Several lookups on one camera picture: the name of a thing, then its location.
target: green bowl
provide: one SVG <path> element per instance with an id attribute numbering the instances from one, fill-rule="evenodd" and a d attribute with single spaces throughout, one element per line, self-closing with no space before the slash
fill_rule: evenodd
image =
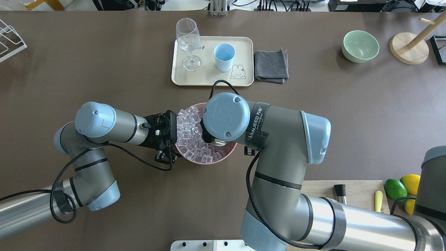
<path id="1" fill-rule="evenodd" d="M 355 63 L 367 62 L 376 57 L 379 51 L 380 46 L 376 38 L 361 30 L 347 33 L 342 43 L 342 53 L 348 60 Z"/>

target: plastic cup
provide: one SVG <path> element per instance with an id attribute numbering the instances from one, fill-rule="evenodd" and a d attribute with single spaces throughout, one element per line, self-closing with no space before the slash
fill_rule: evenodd
<path id="1" fill-rule="evenodd" d="M 220 71 L 228 71 L 234 64 L 235 49 L 232 45 L 222 43 L 214 49 L 215 64 Z"/>

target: bunny drawing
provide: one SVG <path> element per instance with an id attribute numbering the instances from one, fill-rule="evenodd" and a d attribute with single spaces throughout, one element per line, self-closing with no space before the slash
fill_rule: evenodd
<path id="1" fill-rule="evenodd" d="M 231 79 L 246 79 L 245 69 L 243 69 L 243 65 L 233 65 L 231 71 Z"/>

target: wine glass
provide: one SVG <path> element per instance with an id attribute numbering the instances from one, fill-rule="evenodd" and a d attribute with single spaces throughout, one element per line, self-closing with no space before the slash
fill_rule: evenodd
<path id="1" fill-rule="evenodd" d="M 201 59 L 192 55 L 192 51 L 200 45 L 200 33 L 197 23 L 193 19 L 183 18 L 177 23 L 177 41 L 180 48 L 190 52 L 190 56 L 184 59 L 184 68 L 188 71 L 196 71 L 201 67 Z"/>

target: bowl of ice cubes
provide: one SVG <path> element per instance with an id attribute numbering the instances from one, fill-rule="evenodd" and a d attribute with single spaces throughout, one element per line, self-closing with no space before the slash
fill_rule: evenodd
<path id="1" fill-rule="evenodd" d="M 178 140 L 175 146 L 187 160 L 195 164 L 210 165 L 227 158 L 234 151 L 237 143 L 213 146 L 203 141 L 200 121 L 203 118 L 205 106 L 206 103 L 199 103 L 186 110 L 180 110 L 177 117 Z"/>

